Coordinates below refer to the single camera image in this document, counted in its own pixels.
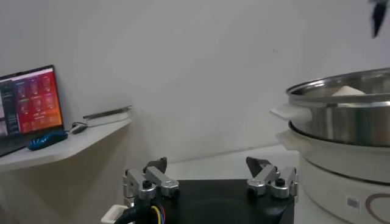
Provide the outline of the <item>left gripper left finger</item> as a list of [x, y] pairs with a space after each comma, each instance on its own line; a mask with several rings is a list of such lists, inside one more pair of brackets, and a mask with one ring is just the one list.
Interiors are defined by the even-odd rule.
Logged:
[[149, 161], [140, 172], [137, 169], [127, 169], [123, 175], [124, 204], [130, 206], [136, 198], [141, 201], [151, 201], [157, 194], [165, 198], [177, 198], [180, 194], [180, 184], [166, 176], [167, 157]]

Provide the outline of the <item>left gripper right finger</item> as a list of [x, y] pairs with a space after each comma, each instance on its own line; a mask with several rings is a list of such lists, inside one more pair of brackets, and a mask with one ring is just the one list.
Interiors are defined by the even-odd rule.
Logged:
[[252, 175], [247, 180], [247, 191], [254, 198], [270, 193], [274, 198], [298, 196], [298, 173], [295, 167], [280, 170], [266, 159], [247, 157], [246, 164]]

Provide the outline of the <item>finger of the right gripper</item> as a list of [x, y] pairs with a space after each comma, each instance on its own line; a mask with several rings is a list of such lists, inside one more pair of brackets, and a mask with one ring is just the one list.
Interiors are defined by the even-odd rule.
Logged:
[[373, 5], [371, 13], [371, 37], [376, 38], [380, 34], [381, 27], [385, 21], [389, 8], [389, 0], [369, 0], [369, 2]]

